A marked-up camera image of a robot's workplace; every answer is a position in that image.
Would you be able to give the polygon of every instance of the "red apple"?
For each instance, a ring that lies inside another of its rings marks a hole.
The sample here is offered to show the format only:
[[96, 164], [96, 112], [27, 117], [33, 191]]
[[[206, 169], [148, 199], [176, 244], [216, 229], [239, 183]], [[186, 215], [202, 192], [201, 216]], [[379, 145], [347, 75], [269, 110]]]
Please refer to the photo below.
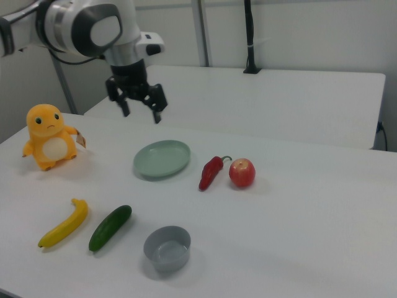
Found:
[[255, 179], [255, 167], [248, 159], [240, 158], [230, 165], [229, 177], [237, 187], [250, 186]]

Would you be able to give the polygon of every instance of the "toy fruit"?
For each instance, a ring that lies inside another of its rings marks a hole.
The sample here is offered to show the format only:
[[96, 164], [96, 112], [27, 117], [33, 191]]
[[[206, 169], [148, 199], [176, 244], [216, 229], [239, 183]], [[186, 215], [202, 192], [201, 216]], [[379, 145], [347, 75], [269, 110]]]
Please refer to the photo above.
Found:
[[87, 202], [85, 200], [72, 199], [72, 203], [76, 206], [74, 212], [68, 219], [46, 233], [38, 242], [38, 247], [51, 247], [56, 245], [71, 232], [76, 230], [84, 219], [86, 219], [88, 214]]
[[224, 156], [222, 158], [216, 156], [204, 166], [201, 174], [200, 184], [198, 185], [198, 188], [201, 191], [206, 190], [215, 179], [215, 176], [218, 174], [218, 172], [223, 169], [223, 160], [225, 160], [225, 158], [229, 158], [231, 160], [230, 156]]
[[76, 145], [70, 135], [81, 135], [74, 127], [64, 124], [63, 116], [55, 106], [34, 106], [26, 116], [26, 123], [30, 140], [25, 144], [23, 157], [33, 154], [40, 169], [48, 171], [58, 160], [76, 157]]
[[96, 228], [89, 240], [88, 248], [91, 251], [100, 250], [110, 238], [122, 227], [130, 218], [132, 208], [129, 205], [123, 205], [110, 213]]
[[255, 167], [248, 159], [240, 158], [230, 165], [229, 177], [237, 187], [250, 186], [255, 179]]

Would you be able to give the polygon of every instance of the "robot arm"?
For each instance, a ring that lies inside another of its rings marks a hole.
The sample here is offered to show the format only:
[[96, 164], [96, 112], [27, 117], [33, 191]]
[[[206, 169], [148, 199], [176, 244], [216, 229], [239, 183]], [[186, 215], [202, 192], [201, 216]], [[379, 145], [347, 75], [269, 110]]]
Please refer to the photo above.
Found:
[[0, 57], [30, 44], [53, 52], [103, 55], [114, 74], [106, 82], [109, 98], [124, 116], [130, 113], [125, 100], [130, 98], [149, 106], [156, 123], [161, 120], [167, 100], [161, 85], [147, 83], [143, 59], [163, 52], [164, 42], [156, 33], [140, 31], [133, 0], [38, 0], [0, 17]]

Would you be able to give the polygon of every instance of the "plush toy tag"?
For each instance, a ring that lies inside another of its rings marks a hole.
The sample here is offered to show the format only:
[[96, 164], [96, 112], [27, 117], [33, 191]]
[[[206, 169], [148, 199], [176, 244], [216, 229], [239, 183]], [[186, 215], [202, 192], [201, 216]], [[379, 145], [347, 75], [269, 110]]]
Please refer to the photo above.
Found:
[[86, 148], [86, 139], [83, 137], [83, 135], [78, 130], [77, 130], [76, 143], [80, 144], [81, 146]]

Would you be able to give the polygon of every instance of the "plush toy belly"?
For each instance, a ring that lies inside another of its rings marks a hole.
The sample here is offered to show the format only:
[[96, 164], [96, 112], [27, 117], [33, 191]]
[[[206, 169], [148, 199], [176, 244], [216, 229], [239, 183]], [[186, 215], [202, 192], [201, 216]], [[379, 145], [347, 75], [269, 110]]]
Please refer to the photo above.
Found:
[[43, 144], [43, 154], [50, 160], [62, 160], [68, 153], [68, 144], [62, 138], [51, 138]]

